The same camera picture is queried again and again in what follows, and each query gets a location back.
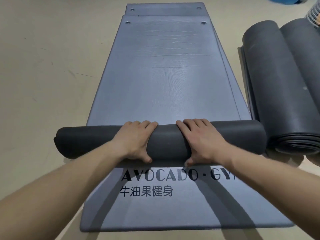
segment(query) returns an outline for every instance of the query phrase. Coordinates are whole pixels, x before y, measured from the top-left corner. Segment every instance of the beige floor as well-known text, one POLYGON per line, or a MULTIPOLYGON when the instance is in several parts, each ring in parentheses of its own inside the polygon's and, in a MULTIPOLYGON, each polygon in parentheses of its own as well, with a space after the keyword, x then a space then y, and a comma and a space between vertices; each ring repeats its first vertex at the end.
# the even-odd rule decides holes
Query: beige floor
MULTIPOLYGON (((86 124, 127 3, 204 2, 244 92, 237 47, 246 29, 303 17, 314 1, 0 0, 0 199, 64 164, 53 137, 63 126, 86 124)), ((320 175, 307 159, 289 163, 320 175)), ((85 234, 79 220, 58 239, 309 239, 298 227, 85 234)))

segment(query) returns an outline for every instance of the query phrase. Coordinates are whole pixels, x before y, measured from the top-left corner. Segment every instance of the forearm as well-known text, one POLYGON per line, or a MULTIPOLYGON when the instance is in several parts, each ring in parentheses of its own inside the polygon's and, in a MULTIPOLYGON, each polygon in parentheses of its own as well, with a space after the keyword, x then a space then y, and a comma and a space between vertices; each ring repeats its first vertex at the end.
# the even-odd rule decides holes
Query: forearm
POLYGON ((0 238, 55 239, 120 160, 107 143, 7 196, 0 238))
POLYGON ((222 165, 315 239, 320 239, 320 177, 231 146, 222 165))

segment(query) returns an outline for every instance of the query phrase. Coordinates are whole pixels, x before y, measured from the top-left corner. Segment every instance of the left hand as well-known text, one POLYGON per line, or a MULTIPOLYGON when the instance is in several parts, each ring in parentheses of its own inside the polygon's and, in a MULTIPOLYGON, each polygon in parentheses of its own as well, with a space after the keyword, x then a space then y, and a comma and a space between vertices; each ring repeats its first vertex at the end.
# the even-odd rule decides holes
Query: left hand
POLYGON ((147 144, 157 122, 150 121, 128 121, 116 133, 110 141, 113 148, 122 155, 122 158, 140 159, 145 163, 152 162, 147 154, 147 144))

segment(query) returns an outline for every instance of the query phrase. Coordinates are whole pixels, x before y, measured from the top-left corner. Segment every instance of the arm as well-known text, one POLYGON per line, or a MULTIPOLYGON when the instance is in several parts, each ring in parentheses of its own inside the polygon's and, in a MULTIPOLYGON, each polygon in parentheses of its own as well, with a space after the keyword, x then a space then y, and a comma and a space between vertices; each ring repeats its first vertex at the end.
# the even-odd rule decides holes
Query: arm
POLYGON ((157 125, 127 122, 112 141, 1 200, 0 239, 55 239, 118 162, 152 161, 146 146, 157 125))
POLYGON ((228 144, 205 119, 186 119, 177 125, 192 150, 186 166, 221 164, 307 234, 320 239, 320 177, 228 144))

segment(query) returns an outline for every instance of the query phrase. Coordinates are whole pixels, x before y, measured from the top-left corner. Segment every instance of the mat roll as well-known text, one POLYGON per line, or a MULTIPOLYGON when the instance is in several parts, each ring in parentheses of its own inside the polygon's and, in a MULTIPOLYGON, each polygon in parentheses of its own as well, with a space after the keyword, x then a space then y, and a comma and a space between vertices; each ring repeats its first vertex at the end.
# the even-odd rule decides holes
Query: mat roll
MULTIPOLYGON (((229 143, 256 154, 264 153, 267 138, 260 122, 240 120, 211 123, 229 143)), ((112 140, 120 128, 111 125, 64 127, 58 130, 54 143, 64 157, 74 159, 112 140)), ((190 146, 175 124, 157 126, 146 150, 153 160, 184 162, 191 156, 190 146)))
POLYGON ((278 25, 259 22, 242 42, 268 146, 294 155, 318 153, 320 115, 278 25))
POLYGON ((280 31, 320 111, 320 35, 305 18, 285 24, 280 31))

